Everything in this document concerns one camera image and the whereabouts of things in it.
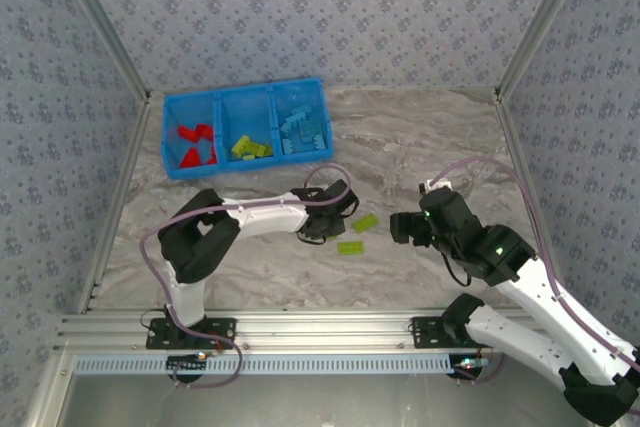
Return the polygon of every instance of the purple cable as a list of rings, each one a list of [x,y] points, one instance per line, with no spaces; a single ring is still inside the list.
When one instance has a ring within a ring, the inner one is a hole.
[[[480,385],[480,384],[486,384],[487,382],[492,381],[498,375],[500,375],[500,372],[502,372],[502,369],[504,369],[504,365],[506,363],[507,363],[507,356],[505,354],[502,354],[502,357],[500,357],[500,363],[498,363],[498,367],[496,367],[495,370],[491,372],[489,375],[481,379],[474,377],[469,372],[465,372],[462,369],[454,368],[453,370],[460,375],[464,375],[465,377],[468,377],[470,379],[468,382],[471,383],[472,385]]]
[[[489,164],[497,165],[498,167],[500,167],[503,170],[505,170],[509,174],[509,176],[513,180],[515,180],[515,182],[518,184],[518,187],[520,188],[520,192],[522,193],[522,197],[524,198],[525,204],[526,204],[527,208],[529,209],[529,212],[531,213],[531,217],[533,218],[533,228],[536,231],[536,234],[538,236],[538,242],[540,242],[540,253],[541,253],[541,256],[542,256],[542,262],[544,263],[545,269],[547,271],[547,277],[549,279],[549,285],[551,286],[551,290],[553,291],[553,294],[557,297],[558,302],[560,303],[562,308],[565,310],[565,312],[569,315],[569,317],[571,317],[573,319],[573,321],[576,324],[578,324],[587,334],[589,334],[591,337],[593,337],[596,341],[598,341],[598,343],[600,343],[604,348],[606,348],[612,354],[617,352],[617,349],[613,345],[611,345],[609,342],[607,342],[607,339],[605,339],[600,334],[598,334],[595,330],[593,330],[591,327],[589,327],[578,316],[578,314],[576,314],[573,311],[573,309],[567,303],[566,300],[564,300],[562,297],[558,297],[558,295],[560,295],[560,289],[558,289],[558,284],[557,284],[558,279],[557,279],[557,277],[555,275],[555,272],[553,270],[553,264],[551,262],[551,254],[549,253],[549,248],[547,247],[547,244],[546,244],[546,242],[544,240],[544,237],[542,236],[542,232],[541,232],[540,227],[539,227],[540,219],[536,215],[536,212],[535,212],[535,210],[533,208],[533,201],[531,200],[531,197],[527,193],[527,189],[525,188],[525,186],[522,183],[522,181],[520,180],[520,178],[518,178],[516,173],[513,171],[513,169],[511,169],[508,165],[500,162],[499,160],[493,159],[491,157],[484,157],[484,156],[469,157],[467,159],[460,160],[460,161],[450,165],[446,169],[444,169],[442,172],[440,172],[438,175],[436,175],[436,177],[429,183],[429,185],[431,187],[433,187],[437,181],[439,181],[442,177],[447,175],[452,170],[457,169],[458,167],[462,167],[462,166],[467,165],[467,164],[471,164],[473,162],[486,162],[486,163],[489,163]],[[629,357],[628,355],[626,355],[624,353],[619,353],[618,357],[620,357],[625,363],[627,363],[629,365],[629,367],[631,367],[632,369],[634,369],[637,372],[640,372],[640,365],[638,365],[631,357]]]
[[[338,195],[333,199],[323,200],[320,202],[302,201],[302,200],[284,200],[282,202],[278,200],[258,200],[253,202],[251,201],[244,202],[242,204],[228,204],[228,205],[216,205],[213,207],[205,207],[203,209],[192,210],[190,212],[186,212],[184,214],[172,217],[166,220],[165,222],[162,222],[160,225],[157,225],[154,228],[148,230],[142,235],[142,237],[140,238],[140,244],[139,244],[140,255],[142,255],[142,260],[144,261],[145,264],[147,264],[147,267],[149,267],[149,270],[151,270],[151,273],[154,275],[156,280],[160,283],[160,286],[162,287],[162,290],[164,291],[164,295],[167,299],[167,304],[170,306],[169,315],[171,315],[171,318],[173,319],[173,322],[176,324],[176,326],[183,332],[186,332],[187,334],[192,335],[194,337],[200,337],[201,339],[207,339],[207,340],[215,340],[217,342],[222,342],[224,344],[227,344],[231,346],[231,348],[233,348],[233,350],[235,350],[238,353],[238,365],[236,366],[236,369],[233,371],[231,375],[229,375],[229,377],[219,382],[212,382],[208,384],[184,384],[183,382],[180,382],[177,379],[177,374],[180,367],[180,364],[178,364],[174,369],[173,376],[172,376],[174,382],[177,385],[187,386],[192,389],[207,389],[211,387],[222,387],[223,385],[227,385],[233,382],[238,377],[238,375],[240,374],[240,370],[242,369],[242,364],[243,364],[242,350],[240,350],[240,347],[238,347],[238,344],[236,344],[233,340],[228,339],[227,337],[222,337],[221,335],[203,334],[202,332],[197,332],[195,330],[190,329],[186,325],[184,325],[180,321],[180,319],[178,319],[178,316],[176,315],[176,311],[173,308],[173,302],[171,299],[171,292],[169,291],[169,286],[167,285],[164,278],[158,271],[158,268],[153,264],[153,261],[151,260],[151,258],[149,257],[149,254],[147,253],[147,249],[145,247],[147,240],[149,240],[150,237],[154,236],[155,234],[157,234],[158,232],[160,232],[162,229],[166,227],[169,227],[171,225],[177,224],[178,222],[182,222],[183,220],[190,219],[191,217],[196,217],[202,214],[212,214],[214,212],[227,211],[227,210],[238,210],[240,207],[242,208],[268,207],[271,205],[304,205],[304,206],[313,206],[313,207],[323,207],[326,205],[335,204],[336,202],[339,202],[340,200],[344,199],[346,195],[349,193],[349,191],[351,190],[351,176],[349,175],[349,172],[344,167],[338,164],[324,164],[319,167],[316,167],[309,173],[309,175],[305,179],[304,187],[308,185],[309,180],[311,180],[311,178],[315,175],[316,172],[320,170],[325,170],[325,169],[337,170],[340,173],[342,173],[346,179],[347,187],[344,189],[342,193],[340,193],[340,195]]]

